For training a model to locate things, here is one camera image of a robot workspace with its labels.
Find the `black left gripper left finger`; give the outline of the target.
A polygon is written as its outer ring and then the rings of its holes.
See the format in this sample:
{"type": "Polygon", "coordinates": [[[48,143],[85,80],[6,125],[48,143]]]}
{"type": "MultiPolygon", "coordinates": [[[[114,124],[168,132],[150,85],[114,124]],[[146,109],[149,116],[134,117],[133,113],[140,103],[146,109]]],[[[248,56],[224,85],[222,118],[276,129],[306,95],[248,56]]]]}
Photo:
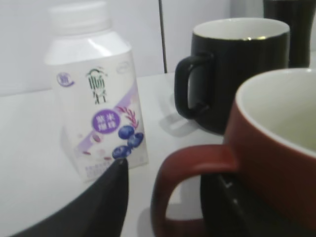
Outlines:
{"type": "Polygon", "coordinates": [[[82,193],[61,188],[24,194],[8,206],[9,237],[119,237],[129,199],[126,159],[118,159],[82,193]]]}

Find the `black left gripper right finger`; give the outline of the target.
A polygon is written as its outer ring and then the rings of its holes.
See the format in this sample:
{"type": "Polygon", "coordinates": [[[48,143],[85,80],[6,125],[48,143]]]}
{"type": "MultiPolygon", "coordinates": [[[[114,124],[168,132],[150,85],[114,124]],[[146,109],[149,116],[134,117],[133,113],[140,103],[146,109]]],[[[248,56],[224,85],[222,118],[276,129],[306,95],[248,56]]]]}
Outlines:
{"type": "Polygon", "coordinates": [[[236,175],[204,174],[200,201],[205,227],[211,237],[260,237],[262,228],[250,195],[236,175]]]}

